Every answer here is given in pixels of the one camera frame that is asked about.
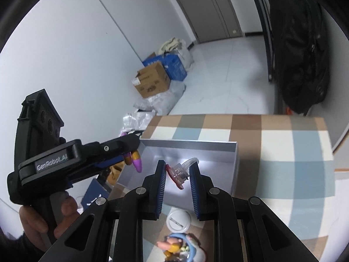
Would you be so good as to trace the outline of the person's left hand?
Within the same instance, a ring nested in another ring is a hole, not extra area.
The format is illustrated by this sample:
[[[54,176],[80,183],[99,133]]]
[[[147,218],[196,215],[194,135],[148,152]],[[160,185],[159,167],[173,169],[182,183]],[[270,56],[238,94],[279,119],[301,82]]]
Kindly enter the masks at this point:
[[[77,211],[77,202],[70,195],[66,195],[65,200],[61,205],[61,213],[63,219],[53,231],[56,239],[71,226],[71,224],[79,217]],[[24,229],[24,233],[29,241],[41,251],[47,251],[48,247],[45,245],[42,234],[47,234],[48,224],[31,206],[22,206],[19,209],[19,218]]]

